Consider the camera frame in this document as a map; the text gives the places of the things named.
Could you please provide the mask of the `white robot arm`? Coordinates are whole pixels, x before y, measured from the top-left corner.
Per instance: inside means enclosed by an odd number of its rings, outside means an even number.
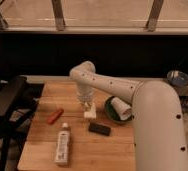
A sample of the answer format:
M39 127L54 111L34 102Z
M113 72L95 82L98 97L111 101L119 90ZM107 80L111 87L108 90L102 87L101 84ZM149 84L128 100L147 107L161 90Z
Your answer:
M99 75L90 61L72 68L69 76L82 102L94 87L132 105L136 171L188 171L182 108L169 84Z

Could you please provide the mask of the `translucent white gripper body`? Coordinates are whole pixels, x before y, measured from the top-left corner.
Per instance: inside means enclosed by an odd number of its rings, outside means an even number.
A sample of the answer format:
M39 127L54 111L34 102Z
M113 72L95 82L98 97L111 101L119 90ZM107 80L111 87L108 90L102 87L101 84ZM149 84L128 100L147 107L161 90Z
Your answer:
M77 97L85 110L89 110L92 106L93 90L91 86L85 84L77 84Z

